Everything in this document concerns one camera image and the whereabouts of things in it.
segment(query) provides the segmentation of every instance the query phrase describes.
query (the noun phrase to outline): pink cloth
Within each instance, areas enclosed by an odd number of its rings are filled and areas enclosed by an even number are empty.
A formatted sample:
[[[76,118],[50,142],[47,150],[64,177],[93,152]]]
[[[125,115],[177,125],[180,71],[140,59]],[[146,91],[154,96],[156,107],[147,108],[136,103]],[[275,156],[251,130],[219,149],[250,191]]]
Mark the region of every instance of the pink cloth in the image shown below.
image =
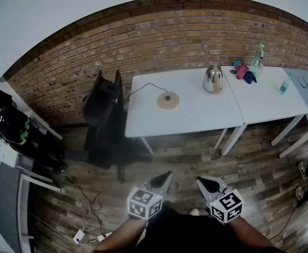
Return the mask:
[[[242,80],[245,73],[249,71],[249,67],[246,65],[238,65],[236,66],[236,71],[237,71],[236,78],[238,80]]]

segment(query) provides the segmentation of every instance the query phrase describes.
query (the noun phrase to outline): chair backrest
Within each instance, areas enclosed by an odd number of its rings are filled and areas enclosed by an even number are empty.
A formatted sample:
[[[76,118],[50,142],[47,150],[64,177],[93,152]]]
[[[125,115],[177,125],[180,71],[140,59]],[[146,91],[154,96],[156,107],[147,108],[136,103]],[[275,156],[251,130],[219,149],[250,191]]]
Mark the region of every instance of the chair backrest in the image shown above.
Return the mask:
[[[83,116],[89,125],[103,127],[108,120],[122,91],[122,85],[120,87],[116,82],[121,82],[121,75],[118,71],[114,83],[103,78],[102,71],[99,71],[83,103]]]

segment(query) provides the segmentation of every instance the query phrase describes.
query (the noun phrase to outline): plastic bottle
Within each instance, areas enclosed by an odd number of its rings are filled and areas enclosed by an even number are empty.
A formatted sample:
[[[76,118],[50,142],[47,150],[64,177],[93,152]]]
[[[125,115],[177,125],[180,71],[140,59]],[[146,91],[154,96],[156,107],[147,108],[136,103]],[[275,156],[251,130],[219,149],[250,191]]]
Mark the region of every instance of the plastic bottle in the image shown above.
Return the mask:
[[[283,95],[288,87],[290,86],[292,80],[291,77],[293,76],[293,72],[290,72],[289,75],[287,76],[286,80],[284,80],[284,82],[282,83],[282,85],[280,86],[280,93]]]
[[[263,67],[264,44],[259,45],[259,49],[255,52],[255,57],[250,61],[249,69],[258,78]]]

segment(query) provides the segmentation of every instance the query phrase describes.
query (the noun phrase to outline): wooden floor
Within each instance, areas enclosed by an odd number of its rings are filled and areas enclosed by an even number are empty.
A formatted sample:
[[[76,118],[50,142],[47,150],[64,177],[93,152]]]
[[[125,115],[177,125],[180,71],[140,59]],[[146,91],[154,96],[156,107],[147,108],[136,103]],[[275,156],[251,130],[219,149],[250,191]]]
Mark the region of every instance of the wooden floor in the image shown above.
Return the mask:
[[[287,222],[296,206],[295,188],[308,187],[301,179],[297,163],[308,160],[308,141],[286,158],[279,153],[308,130],[307,121],[301,122],[278,145],[270,142],[287,125],[288,120],[249,125],[228,155],[220,156],[220,150],[230,136],[229,130],[217,150],[214,150],[221,131],[169,135],[148,138],[155,157],[151,162],[134,162],[125,169],[126,182],[116,179],[116,168],[103,170],[96,166],[68,161],[69,169],[63,173],[76,179],[91,199],[100,193],[102,207],[97,214],[103,224],[120,225],[127,219],[126,198],[133,186],[139,186],[146,177],[172,171],[174,178],[167,200],[178,212],[187,213],[191,208],[204,209],[195,178],[217,176],[231,187],[239,190],[245,200],[244,218],[264,235],[275,236]],[[62,130],[66,145],[81,149],[87,128]],[[61,177],[56,178],[62,193],[38,188],[34,203],[36,215],[73,238],[77,232],[74,220],[80,219],[85,228],[99,226],[89,211],[88,201],[74,185]],[[33,220],[35,227],[34,247],[36,252],[92,252],[95,242],[77,246],[40,221]],[[104,231],[116,227],[105,226]],[[95,228],[83,241],[100,235]],[[297,208],[285,231],[272,242],[287,252],[308,251],[308,203]]]

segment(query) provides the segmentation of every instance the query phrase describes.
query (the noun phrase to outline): blue bottle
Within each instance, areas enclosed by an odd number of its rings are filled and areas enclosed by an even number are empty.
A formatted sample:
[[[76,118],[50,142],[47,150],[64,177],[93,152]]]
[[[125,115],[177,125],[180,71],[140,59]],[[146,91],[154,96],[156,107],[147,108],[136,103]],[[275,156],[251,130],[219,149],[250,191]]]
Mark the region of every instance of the blue bottle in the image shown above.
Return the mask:
[[[293,76],[293,72],[290,72],[289,75],[287,76],[286,80],[284,80],[284,82],[282,83],[281,87],[280,87],[280,93],[283,95],[288,87],[290,86],[292,80],[291,77]]]

